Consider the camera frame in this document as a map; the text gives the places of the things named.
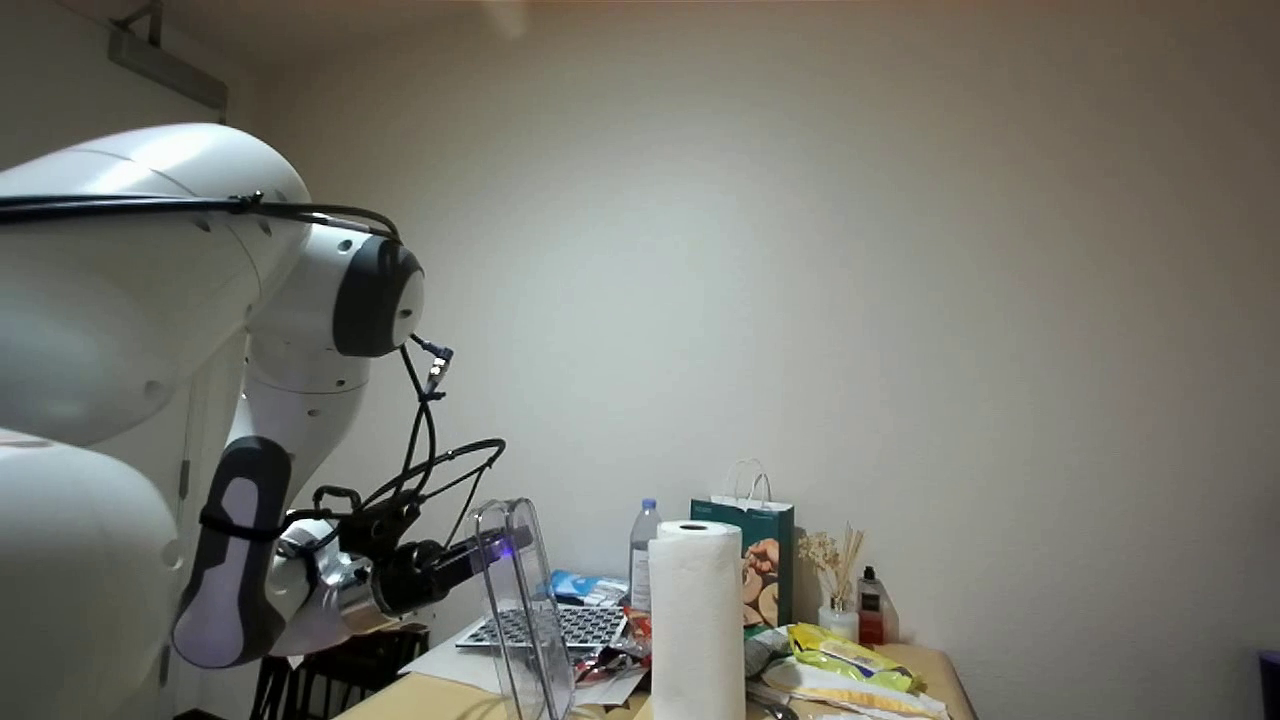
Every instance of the yellow snack bag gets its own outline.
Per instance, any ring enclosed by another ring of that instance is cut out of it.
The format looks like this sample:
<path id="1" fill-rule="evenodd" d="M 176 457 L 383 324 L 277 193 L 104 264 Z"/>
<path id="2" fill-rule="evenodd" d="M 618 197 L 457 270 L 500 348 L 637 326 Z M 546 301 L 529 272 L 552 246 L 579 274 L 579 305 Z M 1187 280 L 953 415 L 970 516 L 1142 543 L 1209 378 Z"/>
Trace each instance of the yellow snack bag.
<path id="1" fill-rule="evenodd" d="M 891 691 L 911 693 L 920 680 L 902 664 L 817 625 L 797 623 L 787 629 L 796 660 Z"/>

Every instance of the paper towel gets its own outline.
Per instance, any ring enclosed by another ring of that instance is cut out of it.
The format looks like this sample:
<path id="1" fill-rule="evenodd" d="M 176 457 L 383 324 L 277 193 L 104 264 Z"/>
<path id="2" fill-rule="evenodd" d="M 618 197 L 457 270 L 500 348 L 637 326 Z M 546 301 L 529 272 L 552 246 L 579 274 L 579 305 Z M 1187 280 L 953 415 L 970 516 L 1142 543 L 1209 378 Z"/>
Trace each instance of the paper towel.
<path id="1" fill-rule="evenodd" d="M 654 720 L 741 720 L 742 532 L 676 521 L 649 542 Z"/>

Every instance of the wooden table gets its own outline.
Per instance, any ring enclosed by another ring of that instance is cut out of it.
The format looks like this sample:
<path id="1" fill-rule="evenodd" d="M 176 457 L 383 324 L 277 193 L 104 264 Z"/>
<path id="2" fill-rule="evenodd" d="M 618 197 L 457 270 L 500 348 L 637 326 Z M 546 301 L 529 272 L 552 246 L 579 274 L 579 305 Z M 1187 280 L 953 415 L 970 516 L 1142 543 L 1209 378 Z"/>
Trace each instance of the wooden table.
<path id="1" fill-rule="evenodd" d="M 927 683 L 927 692 L 947 703 L 947 712 L 952 720 L 974 720 L 973 708 L 960 685 L 960 679 L 945 653 L 908 644 L 887 644 L 876 650 L 920 675 Z M 829 706 L 804 701 L 795 701 L 791 707 L 800 714 L 801 720 L 806 720 L 808 712 L 813 712 L 814 716 L 840 712 Z M 652 720 L 653 710 L 649 707 L 649 696 L 636 693 L 631 696 L 626 707 L 605 712 L 599 706 L 585 706 L 575 716 Z M 416 674 L 404 675 L 389 688 L 338 717 L 339 720 L 507 720 L 498 697 L 470 685 Z M 744 720 L 768 720 L 768 715 L 755 705 L 748 703 Z"/>

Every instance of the bag handle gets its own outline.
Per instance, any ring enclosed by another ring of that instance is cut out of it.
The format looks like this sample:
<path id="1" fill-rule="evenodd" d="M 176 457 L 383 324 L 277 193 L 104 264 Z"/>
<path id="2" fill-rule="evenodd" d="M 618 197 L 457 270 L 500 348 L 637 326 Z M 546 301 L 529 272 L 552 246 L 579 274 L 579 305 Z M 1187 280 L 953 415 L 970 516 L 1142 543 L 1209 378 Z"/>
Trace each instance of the bag handle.
<path id="1" fill-rule="evenodd" d="M 755 489 L 760 487 L 760 480 L 764 480 L 765 498 L 768 500 L 768 502 L 773 502 L 773 486 L 769 484 L 769 474 L 764 471 L 764 462 L 760 462 L 758 457 L 744 457 L 730 465 L 728 474 L 724 477 L 724 484 L 728 484 L 730 480 L 733 480 L 733 495 L 731 497 L 742 497 L 742 495 L 737 489 L 737 480 L 739 477 L 741 477 L 741 473 L 737 473 L 737 469 L 741 468 L 742 465 L 755 465 L 756 469 L 755 479 L 751 480 L 751 489 L 748 491 L 746 493 L 746 501 L 750 502 L 755 500 Z M 765 501 L 760 500 L 759 502 L 760 507 L 764 507 Z"/>

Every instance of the shopping bag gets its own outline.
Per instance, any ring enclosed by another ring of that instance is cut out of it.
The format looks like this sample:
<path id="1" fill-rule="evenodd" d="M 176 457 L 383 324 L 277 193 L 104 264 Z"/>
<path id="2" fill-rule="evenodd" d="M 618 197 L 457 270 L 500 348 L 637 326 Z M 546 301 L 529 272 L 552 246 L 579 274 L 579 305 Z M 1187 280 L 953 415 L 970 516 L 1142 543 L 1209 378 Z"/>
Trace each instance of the shopping bag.
<path id="1" fill-rule="evenodd" d="M 745 495 L 744 475 L 751 477 Z M 735 462 L 724 484 L 732 495 L 690 500 L 689 516 L 742 529 L 742 625 L 786 625 L 795 588 L 795 506 L 773 500 L 769 475 L 754 457 Z M 756 498 L 762 487 L 764 496 Z"/>

